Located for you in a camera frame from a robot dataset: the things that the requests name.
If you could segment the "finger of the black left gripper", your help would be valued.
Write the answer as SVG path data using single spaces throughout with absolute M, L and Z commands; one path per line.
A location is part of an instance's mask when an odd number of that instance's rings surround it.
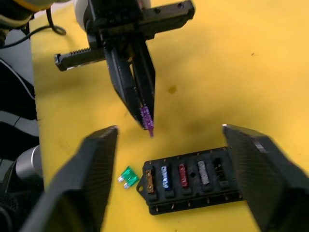
M 151 118 L 154 118 L 155 103 L 155 68 L 145 40 L 132 40 L 133 49 L 133 73 L 137 88 L 137 112 L 135 118 L 142 122 L 141 106 L 147 106 Z
M 107 61 L 112 85 L 129 113 L 146 130 L 142 107 L 146 105 L 146 92 L 141 85 L 141 71 L 137 63 L 146 51 L 145 43 L 129 43 L 122 55 L 114 43 L 104 45 L 104 54 Z

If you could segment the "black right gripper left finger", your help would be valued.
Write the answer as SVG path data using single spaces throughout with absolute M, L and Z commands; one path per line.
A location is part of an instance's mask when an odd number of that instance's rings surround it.
M 118 127 L 98 130 L 57 172 L 22 232 L 99 232 L 112 185 Z

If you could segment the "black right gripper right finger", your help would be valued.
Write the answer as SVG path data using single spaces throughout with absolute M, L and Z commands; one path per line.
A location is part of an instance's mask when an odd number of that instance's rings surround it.
M 262 232 L 309 230 L 309 178 L 273 140 L 251 129 L 223 125 L 237 183 Z

